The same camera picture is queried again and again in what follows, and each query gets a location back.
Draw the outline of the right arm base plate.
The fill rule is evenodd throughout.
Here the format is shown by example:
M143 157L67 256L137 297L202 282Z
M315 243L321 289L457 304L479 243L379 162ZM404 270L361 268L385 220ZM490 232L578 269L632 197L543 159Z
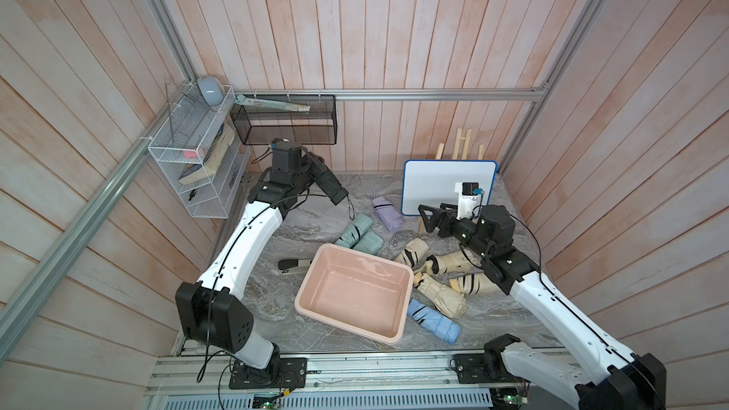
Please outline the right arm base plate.
M461 385L527 383L523 378L510 373L501 354L491 350L478 354L456 354L450 360L449 366L457 373Z

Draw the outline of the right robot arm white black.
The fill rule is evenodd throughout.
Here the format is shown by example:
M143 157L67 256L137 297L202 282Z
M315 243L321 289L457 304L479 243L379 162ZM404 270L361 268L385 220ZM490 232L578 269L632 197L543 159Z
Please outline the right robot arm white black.
M502 292L544 325L578 365L533 350L512 335L484 347L483 368L493 381L515 377L545 389L575 409L663 409L666 368L655 356L638 355L602 330L552 284L541 267L514 246L516 219L507 208L486 205L475 219L457 217L455 206L421 205L429 233L453 237Z

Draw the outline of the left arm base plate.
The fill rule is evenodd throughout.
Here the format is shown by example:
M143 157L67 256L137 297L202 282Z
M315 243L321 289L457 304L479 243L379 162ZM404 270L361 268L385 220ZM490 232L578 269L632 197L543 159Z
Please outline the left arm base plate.
M229 387L235 390L303 388L307 367L308 360L304 357L273 359L265 369L256 369L235 360Z

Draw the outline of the plain beige umbrella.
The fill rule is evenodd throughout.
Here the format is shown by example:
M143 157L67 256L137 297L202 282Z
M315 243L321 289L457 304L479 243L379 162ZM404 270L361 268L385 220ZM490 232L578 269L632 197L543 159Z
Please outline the plain beige umbrella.
M429 274L415 273L414 287L446 317L456 320L466 313L465 296L438 282Z

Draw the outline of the blue umbrella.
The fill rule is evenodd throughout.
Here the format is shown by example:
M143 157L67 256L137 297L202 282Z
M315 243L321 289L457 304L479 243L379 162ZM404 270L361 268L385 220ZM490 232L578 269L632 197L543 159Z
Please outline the blue umbrella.
M432 307L412 299L407 308L407 315L419 326L425 328L436 337L455 345L461 335L461 326Z

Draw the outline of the beige umbrella black stripes small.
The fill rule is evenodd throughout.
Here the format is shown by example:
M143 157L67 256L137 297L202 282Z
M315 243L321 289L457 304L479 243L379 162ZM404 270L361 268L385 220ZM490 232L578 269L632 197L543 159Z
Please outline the beige umbrella black stripes small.
M430 246L420 238L410 241L404 249L398 253L394 261L405 265L417 273L425 264L429 256Z

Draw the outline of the pink plastic storage box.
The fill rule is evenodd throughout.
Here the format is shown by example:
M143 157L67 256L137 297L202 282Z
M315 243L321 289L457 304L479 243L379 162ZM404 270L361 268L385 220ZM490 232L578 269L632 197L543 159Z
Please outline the pink plastic storage box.
M406 265L324 244L294 305L299 314L318 322L395 345L404 335L413 281L414 273Z

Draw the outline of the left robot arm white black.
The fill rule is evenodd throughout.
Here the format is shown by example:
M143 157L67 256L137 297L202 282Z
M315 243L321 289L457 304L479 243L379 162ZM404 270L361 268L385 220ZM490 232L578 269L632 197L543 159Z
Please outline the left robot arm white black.
M175 295L186 339L218 347L258 370L270 366L275 346L256 331L256 320L242 297L265 246L308 184L301 145L276 139L271 151L273 163L254 186L239 224L218 257L197 282L182 283Z

